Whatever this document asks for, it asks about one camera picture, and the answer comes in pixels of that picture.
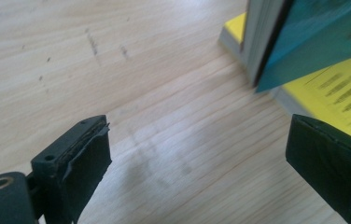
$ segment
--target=clamp jaw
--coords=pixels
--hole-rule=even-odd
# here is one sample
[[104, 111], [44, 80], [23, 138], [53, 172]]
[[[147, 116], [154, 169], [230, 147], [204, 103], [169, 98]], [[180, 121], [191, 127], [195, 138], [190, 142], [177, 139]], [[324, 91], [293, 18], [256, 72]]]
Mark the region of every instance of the clamp jaw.
[[0, 223], [77, 223], [111, 163], [105, 115], [84, 119], [36, 155], [25, 176], [0, 175]]
[[351, 136], [321, 120], [293, 115], [286, 158], [351, 223]]

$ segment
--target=wood grain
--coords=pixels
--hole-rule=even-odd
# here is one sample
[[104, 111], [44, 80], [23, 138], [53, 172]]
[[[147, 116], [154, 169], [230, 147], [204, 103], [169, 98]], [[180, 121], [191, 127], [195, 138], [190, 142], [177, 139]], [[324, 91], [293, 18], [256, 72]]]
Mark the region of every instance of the wood grain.
[[0, 173], [106, 114], [114, 162], [80, 223], [343, 223], [286, 163], [290, 117], [217, 42], [245, 9], [0, 1]]

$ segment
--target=yellow paper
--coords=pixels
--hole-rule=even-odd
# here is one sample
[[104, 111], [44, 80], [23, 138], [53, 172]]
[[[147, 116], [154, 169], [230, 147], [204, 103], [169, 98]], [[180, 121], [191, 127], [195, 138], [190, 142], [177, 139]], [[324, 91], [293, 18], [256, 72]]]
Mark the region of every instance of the yellow paper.
[[283, 87], [316, 119], [351, 135], [351, 59]]
[[237, 43], [242, 43], [244, 31], [245, 31], [246, 13], [231, 19], [225, 23], [225, 28], [237, 41]]

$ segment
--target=scratch mark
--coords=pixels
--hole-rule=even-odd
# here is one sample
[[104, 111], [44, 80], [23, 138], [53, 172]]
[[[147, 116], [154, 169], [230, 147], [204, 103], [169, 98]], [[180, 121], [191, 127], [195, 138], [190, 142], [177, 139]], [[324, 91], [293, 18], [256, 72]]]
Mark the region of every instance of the scratch mark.
[[120, 45], [120, 50], [122, 51], [123, 57], [125, 57], [125, 59], [128, 60], [130, 57], [129, 57], [129, 54], [127, 53], [127, 49], [122, 45]]
[[93, 50], [94, 56], [97, 56], [97, 43], [94, 41], [93, 37], [91, 37], [91, 32], [89, 32], [89, 29], [86, 29], [85, 33], [88, 35], [88, 40], [89, 43], [91, 43], [91, 50]]

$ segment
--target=light wood surface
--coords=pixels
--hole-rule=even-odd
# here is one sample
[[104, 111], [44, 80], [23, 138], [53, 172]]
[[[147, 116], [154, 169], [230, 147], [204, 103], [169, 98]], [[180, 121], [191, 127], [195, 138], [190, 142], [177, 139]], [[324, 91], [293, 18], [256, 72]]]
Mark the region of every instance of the light wood surface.
[[113, 163], [80, 223], [344, 223], [286, 163], [290, 117], [217, 42], [245, 10], [0, 0], [0, 173], [106, 114]]

